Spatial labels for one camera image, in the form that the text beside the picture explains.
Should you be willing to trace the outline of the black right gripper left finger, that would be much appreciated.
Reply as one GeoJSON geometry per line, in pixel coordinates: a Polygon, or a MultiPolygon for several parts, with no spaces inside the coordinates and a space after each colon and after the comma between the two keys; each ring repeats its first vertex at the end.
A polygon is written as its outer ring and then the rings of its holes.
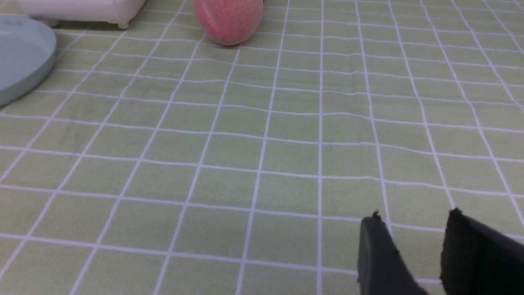
{"type": "Polygon", "coordinates": [[[362,218],[357,259],[361,295],[426,295],[406,267],[379,212],[362,218]]]}

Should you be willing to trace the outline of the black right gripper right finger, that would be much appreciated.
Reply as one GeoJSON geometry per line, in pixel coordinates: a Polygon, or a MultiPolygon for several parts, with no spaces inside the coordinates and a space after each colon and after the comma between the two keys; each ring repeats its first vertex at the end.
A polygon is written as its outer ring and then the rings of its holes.
{"type": "Polygon", "coordinates": [[[524,247],[453,209],[440,255],[440,281],[448,295],[522,295],[524,247]]]}

